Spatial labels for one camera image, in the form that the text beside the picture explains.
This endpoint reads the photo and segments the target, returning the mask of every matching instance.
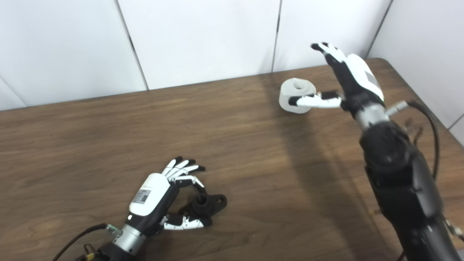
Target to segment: black fingertip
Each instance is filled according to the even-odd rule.
[[[320,51],[321,48],[319,47],[319,44],[311,44],[311,48],[313,48],[316,51]]]
[[[204,227],[209,227],[213,224],[213,220],[209,217],[200,218],[200,222],[203,224]]]
[[[301,98],[301,96],[292,96],[289,98],[289,105],[296,106],[296,102]]]
[[[176,163],[176,165],[177,165],[178,163],[180,163],[180,162],[182,161],[182,159],[183,159],[182,156],[176,157],[176,158],[175,158],[175,163]]]

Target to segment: connector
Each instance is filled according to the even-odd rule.
[[[393,105],[392,107],[388,108],[385,111],[385,114],[390,117],[395,114],[397,114],[399,111],[403,110],[404,108],[407,108],[409,105],[407,104],[406,101],[400,101],[397,104]]]
[[[111,224],[106,225],[105,229],[108,232],[110,232],[111,234],[115,235],[115,237],[120,237],[122,235],[122,231],[119,228],[117,228],[117,227],[115,227],[115,226],[113,226]]]

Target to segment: silver metal joint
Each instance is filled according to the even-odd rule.
[[[393,105],[392,107],[388,108],[385,113],[387,116],[392,116],[397,114],[399,111],[403,110],[404,108],[408,107],[409,105],[407,104],[406,101],[400,101],[397,104]]]
[[[368,104],[359,110],[355,116],[356,122],[361,127],[362,131],[369,129],[380,122],[388,122],[390,118],[385,113],[385,108],[380,104]]]
[[[136,255],[147,237],[137,229],[125,224],[121,236],[117,237],[113,244],[131,255]]]
[[[119,228],[117,228],[117,227],[115,227],[115,226],[113,226],[111,224],[106,225],[105,229],[108,232],[110,232],[111,234],[115,235],[115,237],[120,237],[122,235],[122,231]]]

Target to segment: white wall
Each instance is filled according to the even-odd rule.
[[[119,0],[150,89],[271,72],[279,0]]]
[[[369,53],[390,62],[447,128],[464,113],[463,13],[462,0],[393,0]],[[462,142],[458,126],[451,132]]]
[[[454,124],[454,126],[450,129],[450,132],[464,146],[464,117],[460,118]]]
[[[274,71],[325,65],[311,43],[329,42],[361,57],[391,0],[283,0]]]
[[[26,105],[0,78],[0,111],[8,109],[23,108]]]
[[[313,42],[363,56],[389,1],[3,0],[0,109],[325,64]]]
[[[1,1],[0,25],[0,77],[28,106],[146,89],[113,0]]]

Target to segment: black cable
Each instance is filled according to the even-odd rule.
[[[74,242],[76,242],[79,238],[81,238],[83,235],[85,234],[88,234],[92,231],[95,231],[95,230],[99,230],[99,229],[105,229],[107,226],[106,223],[101,223],[101,224],[98,224],[98,225],[95,225],[93,227],[90,227],[86,230],[84,230],[82,233],[78,234],[75,238],[73,238],[71,241],[69,241],[69,243],[64,246],[63,249],[61,249],[58,254],[55,256],[55,258],[53,258],[52,261],[57,261],[59,257],[61,257],[61,255],[72,245],[74,244]]]
[[[419,103],[417,103],[415,101],[409,101],[409,102],[407,102],[407,104],[408,104],[409,107],[412,107],[412,108],[422,112],[422,114],[424,114],[427,117],[427,119],[430,122],[430,126],[432,127],[433,140],[434,140],[433,147],[434,147],[434,150],[435,150],[435,159],[433,160],[432,177],[436,181],[437,176],[438,176],[438,165],[440,164],[440,138],[438,136],[437,124],[435,123],[435,120],[433,120],[432,114],[430,113],[429,109],[427,109],[427,107],[425,107],[422,104],[419,104]],[[417,143],[418,138],[419,138],[419,136],[414,139],[414,143]],[[402,261],[404,257],[405,257],[405,252],[403,251],[403,252],[401,252],[401,255],[397,259],[397,261]]]

